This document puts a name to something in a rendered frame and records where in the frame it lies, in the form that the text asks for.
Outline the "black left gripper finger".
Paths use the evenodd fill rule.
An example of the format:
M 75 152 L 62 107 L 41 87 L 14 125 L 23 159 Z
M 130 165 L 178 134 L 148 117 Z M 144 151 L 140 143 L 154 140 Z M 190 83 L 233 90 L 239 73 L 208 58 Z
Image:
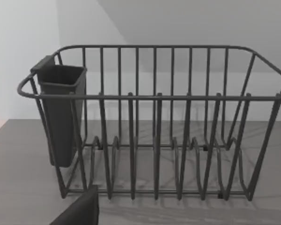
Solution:
M 98 186 L 92 185 L 49 225 L 98 225 L 99 213 Z

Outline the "dark grey utensil holder cup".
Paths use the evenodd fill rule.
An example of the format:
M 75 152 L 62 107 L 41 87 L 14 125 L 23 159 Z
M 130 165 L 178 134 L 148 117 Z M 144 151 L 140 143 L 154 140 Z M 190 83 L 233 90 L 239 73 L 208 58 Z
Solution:
M 86 93 L 86 68 L 56 65 L 52 56 L 45 56 L 32 69 L 36 72 L 41 93 L 51 95 L 83 95 Z M 72 108 L 69 99 L 46 99 L 51 122 L 52 144 L 59 167 L 68 168 L 75 155 Z

